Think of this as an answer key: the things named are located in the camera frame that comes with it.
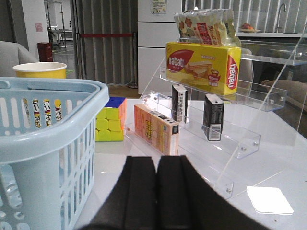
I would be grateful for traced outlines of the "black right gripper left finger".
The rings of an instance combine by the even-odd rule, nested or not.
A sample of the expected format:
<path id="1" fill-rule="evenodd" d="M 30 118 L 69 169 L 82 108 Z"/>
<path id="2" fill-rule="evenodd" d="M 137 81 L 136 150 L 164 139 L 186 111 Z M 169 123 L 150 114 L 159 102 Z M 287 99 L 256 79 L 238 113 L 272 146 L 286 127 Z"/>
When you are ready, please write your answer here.
<path id="1" fill-rule="evenodd" d="M 156 173 L 150 157 L 128 156 L 111 193 L 86 230 L 156 229 Z"/>

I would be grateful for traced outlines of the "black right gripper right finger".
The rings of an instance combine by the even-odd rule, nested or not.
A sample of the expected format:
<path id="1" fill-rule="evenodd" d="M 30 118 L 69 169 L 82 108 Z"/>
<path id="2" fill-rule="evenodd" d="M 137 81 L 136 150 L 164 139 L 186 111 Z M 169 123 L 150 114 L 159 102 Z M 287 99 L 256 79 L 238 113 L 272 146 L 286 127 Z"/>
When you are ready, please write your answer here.
<path id="1" fill-rule="evenodd" d="M 215 192 L 186 156 L 161 157 L 157 171 L 159 230 L 265 230 Z"/>

